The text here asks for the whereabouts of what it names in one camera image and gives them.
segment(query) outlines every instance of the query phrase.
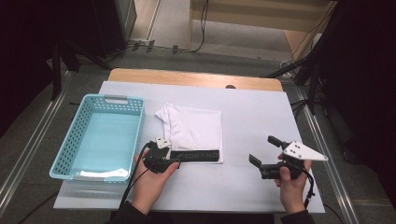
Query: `white towel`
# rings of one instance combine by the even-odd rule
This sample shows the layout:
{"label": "white towel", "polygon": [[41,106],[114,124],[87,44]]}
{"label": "white towel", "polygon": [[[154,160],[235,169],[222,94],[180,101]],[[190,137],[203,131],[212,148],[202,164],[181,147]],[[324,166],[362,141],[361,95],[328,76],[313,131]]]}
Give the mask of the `white towel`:
{"label": "white towel", "polygon": [[164,138],[171,141],[171,150],[219,150],[215,163],[223,163],[220,111],[166,103],[155,115],[163,121]]}
{"label": "white towel", "polygon": [[113,177],[113,176],[126,177],[128,176],[128,174],[129,174],[128,171],[124,169],[118,169],[115,171],[109,171],[103,173],[81,171],[79,175],[88,176],[88,177]]}

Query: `sleeve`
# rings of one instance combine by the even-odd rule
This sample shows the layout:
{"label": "sleeve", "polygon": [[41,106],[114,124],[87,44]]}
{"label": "sleeve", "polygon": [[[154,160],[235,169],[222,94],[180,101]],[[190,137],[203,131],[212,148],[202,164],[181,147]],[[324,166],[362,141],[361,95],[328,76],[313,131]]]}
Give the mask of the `sleeve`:
{"label": "sleeve", "polygon": [[141,213],[135,207],[131,205],[130,202],[125,202],[125,204],[120,208],[117,215],[113,220],[109,222],[110,224],[143,224],[149,223],[149,217]]}
{"label": "sleeve", "polygon": [[315,224],[314,219],[308,214],[307,210],[287,215],[280,220],[283,224]]}

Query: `teal plastic basket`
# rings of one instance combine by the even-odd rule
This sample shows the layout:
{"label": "teal plastic basket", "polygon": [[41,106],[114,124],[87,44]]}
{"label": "teal plastic basket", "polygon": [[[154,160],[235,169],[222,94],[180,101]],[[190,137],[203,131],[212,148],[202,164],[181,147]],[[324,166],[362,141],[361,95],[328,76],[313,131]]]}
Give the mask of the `teal plastic basket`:
{"label": "teal plastic basket", "polygon": [[63,180],[127,180],[139,146],[144,108],[144,100],[138,97],[84,96],[49,175]]}

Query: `black curtain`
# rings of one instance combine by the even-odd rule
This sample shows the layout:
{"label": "black curtain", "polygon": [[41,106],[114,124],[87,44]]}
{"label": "black curtain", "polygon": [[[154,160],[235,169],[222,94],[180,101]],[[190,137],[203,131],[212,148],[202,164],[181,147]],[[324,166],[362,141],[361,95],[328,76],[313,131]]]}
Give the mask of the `black curtain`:
{"label": "black curtain", "polygon": [[314,65],[327,99],[353,132],[345,147],[371,167],[396,207],[396,5],[341,0],[328,28],[300,70],[305,82]]}
{"label": "black curtain", "polygon": [[0,0],[0,137],[52,79],[41,9],[35,1]]}

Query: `person's right hand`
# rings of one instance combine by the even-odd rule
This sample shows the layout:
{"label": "person's right hand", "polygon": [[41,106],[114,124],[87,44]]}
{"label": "person's right hand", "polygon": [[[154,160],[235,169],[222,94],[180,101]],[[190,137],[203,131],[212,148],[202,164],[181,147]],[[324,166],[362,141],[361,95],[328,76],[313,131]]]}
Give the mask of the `person's right hand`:
{"label": "person's right hand", "polygon": [[[149,151],[146,150],[143,153],[143,158],[146,157],[148,153]],[[141,213],[147,215],[151,206],[154,205],[160,197],[166,181],[171,177],[179,165],[180,164],[178,162],[174,162],[163,174],[154,174],[151,171],[146,172],[148,168],[144,165],[143,161],[139,162],[135,178],[140,175],[141,176],[138,180],[135,180],[136,183],[134,184],[134,198],[132,200],[132,206]]]}
{"label": "person's right hand", "polygon": [[[307,171],[311,168],[312,161],[305,161],[304,166]],[[301,173],[296,179],[291,179],[288,167],[281,167],[280,178],[276,179],[276,186],[280,188],[280,202],[288,214],[305,210],[303,191],[307,179],[306,174]]]}

